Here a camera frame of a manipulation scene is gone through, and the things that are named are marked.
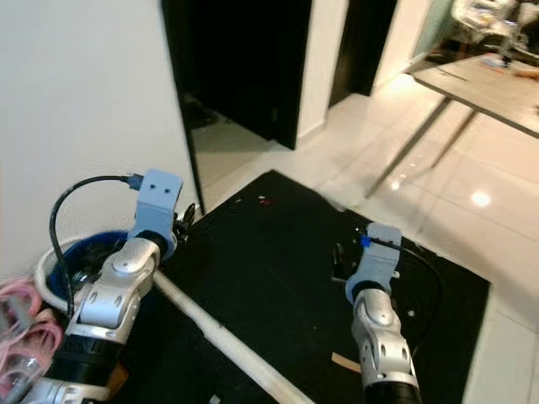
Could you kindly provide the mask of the long slanted table leg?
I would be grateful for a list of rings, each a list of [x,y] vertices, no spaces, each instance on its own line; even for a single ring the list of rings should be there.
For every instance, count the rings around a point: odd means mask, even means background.
[[[366,190],[365,195],[363,195],[365,199],[369,199],[371,196],[373,196],[374,193],[376,193],[377,190],[382,186],[382,184],[390,176],[392,176],[392,173],[394,172],[394,170],[396,170],[397,166],[399,166],[401,162],[403,162],[404,159],[407,158],[409,154],[411,154],[411,151],[419,144],[420,140],[423,139],[424,136],[426,136],[427,132],[432,126],[434,126],[436,120],[443,115],[443,112],[446,111],[446,109],[448,108],[448,104],[450,103],[451,100],[447,96],[443,96],[441,98],[439,103],[435,105],[434,110],[432,110],[426,116],[424,122],[421,123],[419,127],[417,127],[416,130],[412,132],[411,135],[409,135],[409,138],[403,143],[403,146],[400,147],[400,150],[397,151],[393,159],[389,162],[387,166],[385,166],[384,169],[382,169],[380,174],[378,174],[376,180]]]

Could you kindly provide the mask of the wide black door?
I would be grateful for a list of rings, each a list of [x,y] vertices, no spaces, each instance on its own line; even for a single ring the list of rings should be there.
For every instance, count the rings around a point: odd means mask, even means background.
[[[312,0],[159,0],[180,91],[294,149]]]

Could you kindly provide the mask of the narrow dark door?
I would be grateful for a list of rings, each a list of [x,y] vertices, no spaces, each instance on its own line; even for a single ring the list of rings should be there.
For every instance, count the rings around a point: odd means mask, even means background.
[[[348,0],[328,106],[353,93],[369,96],[398,0]]]

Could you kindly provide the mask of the short slanted table leg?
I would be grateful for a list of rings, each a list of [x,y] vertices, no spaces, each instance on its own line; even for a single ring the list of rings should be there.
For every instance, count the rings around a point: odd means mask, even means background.
[[[477,118],[477,110],[469,110],[468,113],[463,118],[462,122],[451,132],[451,137],[448,138],[446,144],[442,147],[442,150],[439,151],[439,154],[436,155],[436,158],[430,164],[431,168],[435,168],[436,165],[439,165],[439,162],[442,162],[442,159],[446,157],[448,152],[453,149],[459,139],[462,138],[463,132],[472,124],[472,122]]]

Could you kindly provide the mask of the brown cardboard piece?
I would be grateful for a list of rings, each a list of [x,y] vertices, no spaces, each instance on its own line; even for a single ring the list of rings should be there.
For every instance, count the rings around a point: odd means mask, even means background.
[[[344,367],[344,369],[349,369],[350,372],[361,373],[361,366],[357,362],[344,357],[342,354],[331,353],[331,361]]]

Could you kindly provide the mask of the pink plastic rack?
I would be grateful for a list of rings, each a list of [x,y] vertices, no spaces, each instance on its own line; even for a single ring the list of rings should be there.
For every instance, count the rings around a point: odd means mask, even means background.
[[[4,282],[0,303],[5,323],[0,343],[0,399],[2,404],[19,404],[51,366],[64,330],[30,278]]]

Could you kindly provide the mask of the white pole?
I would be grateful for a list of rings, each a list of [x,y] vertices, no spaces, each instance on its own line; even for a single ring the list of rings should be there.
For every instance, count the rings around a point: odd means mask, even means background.
[[[179,311],[195,323],[203,333],[204,338],[213,347],[218,349],[221,354],[226,355],[232,364],[242,370],[265,393],[272,396],[278,404],[313,404],[307,394],[274,369],[261,355],[250,349],[243,340],[240,340],[219,321],[212,318],[165,274],[155,273],[153,282],[166,299],[172,301],[173,306],[176,306]]]

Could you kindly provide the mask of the black floor mat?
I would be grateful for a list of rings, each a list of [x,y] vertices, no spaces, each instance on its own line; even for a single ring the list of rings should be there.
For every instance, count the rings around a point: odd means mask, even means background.
[[[259,196],[272,205],[260,205]],[[334,282],[334,245],[355,240],[367,219],[339,211],[278,172],[263,173],[197,221],[163,273],[317,404],[365,404],[345,286]],[[392,282],[424,404],[462,404],[489,282],[404,239]],[[130,377],[110,404],[275,404],[205,340],[172,301],[143,301],[122,357]]]

